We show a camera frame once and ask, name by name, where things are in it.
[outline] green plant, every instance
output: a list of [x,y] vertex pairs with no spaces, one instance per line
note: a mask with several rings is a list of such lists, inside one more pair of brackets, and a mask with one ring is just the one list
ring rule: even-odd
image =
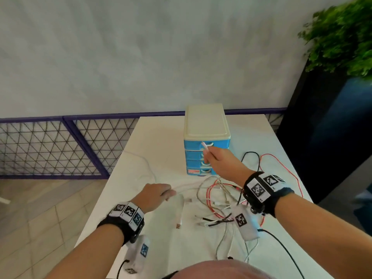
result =
[[298,34],[312,47],[309,65],[329,72],[372,78],[372,0],[353,0],[314,13],[312,23]]

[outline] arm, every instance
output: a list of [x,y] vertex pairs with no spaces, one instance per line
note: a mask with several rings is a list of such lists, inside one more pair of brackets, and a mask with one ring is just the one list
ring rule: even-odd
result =
[[[240,187],[254,171],[229,150],[209,147],[205,162]],[[336,279],[370,278],[372,237],[296,194],[281,197],[275,216],[289,235]]]
[[[175,194],[168,184],[146,184],[131,202],[147,213]],[[104,279],[123,242],[123,233],[117,226],[102,225],[58,263],[46,279]]]

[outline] black planter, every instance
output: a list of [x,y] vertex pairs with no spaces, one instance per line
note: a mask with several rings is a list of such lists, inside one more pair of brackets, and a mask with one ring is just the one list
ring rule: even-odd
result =
[[372,85],[345,73],[303,72],[278,139],[315,203],[372,154]]

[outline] tabletop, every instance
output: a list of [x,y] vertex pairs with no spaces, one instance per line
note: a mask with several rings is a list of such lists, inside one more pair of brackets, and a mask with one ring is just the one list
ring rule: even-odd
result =
[[[255,151],[260,155],[270,153],[297,176],[264,115],[228,115],[226,118],[231,132],[230,149],[235,156],[241,159],[246,151]],[[95,230],[100,220],[115,204],[133,198],[146,183],[169,183],[181,192],[188,187],[197,187],[206,178],[186,174],[183,126],[183,116],[139,119],[76,245]],[[257,169],[256,155],[247,155],[243,162],[249,168]],[[276,159],[269,155],[264,156],[261,167],[264,171],[286,180],[295,193],[300,195],[296,179]],[[301,181],[300,186],[304,198],[311,201]],[[196,191],[189,190],[183,194],[185,197],[187,194],[187,197],[195,197]],[[142,234],[149,237],[151,244],[145,268],[143,272],[135,275],[137,278],[158,279],[197,262],[214,259],[216,247],[224,234],[224,225],[217,225],[214,229],[196,225],[198,220],[195,214],[201,216],[208,214],[208,208],[200,205],[200,203],[185,205],[181,229],[175,229],[174,220],[176,208],[179,206],[178,196],[145,215],[146,224]],[[262,228],[281,240],[296,260],[305,278],[332,278],[296,244],[275,218],[266,216]],[[220,258],[226,258],[231,239],[232,229],[229,229],[219,251]],[[234,254],[233,257],[236,259],[244,260],[245,247],[237,229],[233,240],[231,254]],[[121,248],[107,278],[116,278],[126,250],[126,246]],[[249,263],[278,279],[301,278],[285,250],[267,234],[260,238]],[[120,273],[120,278],[129,278],[129,276],[132,275],[123,271]]]

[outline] purple metal frame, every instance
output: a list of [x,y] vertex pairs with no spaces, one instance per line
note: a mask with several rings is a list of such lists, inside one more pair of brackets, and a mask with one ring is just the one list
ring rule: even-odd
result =
[[[273,114],[284,113],[287,108],[251,108],[225,110],[226,115],[252,115],[252,114]],[[70,116],[48,116],[48,117],[15,117],[0,118],[0,123],[23,123],[37,121],[61,121],[77,144],[91,160],[101,175],[0,175],[0,179],[107,179],[109,173],[94,153],[74,120],[84,119],[124,119],[139,118],[141,116],[183,116],[184,111],[179,112],[144,112],[144,113],[112,113],[99,115],[70,115]]]

